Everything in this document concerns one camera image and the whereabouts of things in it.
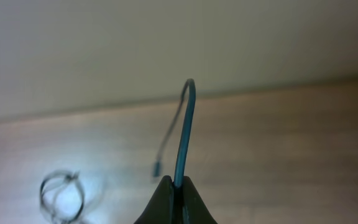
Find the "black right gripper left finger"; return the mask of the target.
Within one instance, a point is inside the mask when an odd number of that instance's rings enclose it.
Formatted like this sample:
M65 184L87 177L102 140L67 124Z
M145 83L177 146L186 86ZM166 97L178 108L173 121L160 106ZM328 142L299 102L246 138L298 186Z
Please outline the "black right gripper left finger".
M162 177L145 210L134 224L171 224L174 189L172 178Z

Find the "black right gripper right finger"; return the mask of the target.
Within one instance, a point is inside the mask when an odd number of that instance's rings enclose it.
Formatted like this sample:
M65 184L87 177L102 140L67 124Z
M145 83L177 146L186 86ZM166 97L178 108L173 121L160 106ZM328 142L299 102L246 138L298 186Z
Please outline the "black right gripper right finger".
M188 176L181 188L181 217L184 224L217 224Z

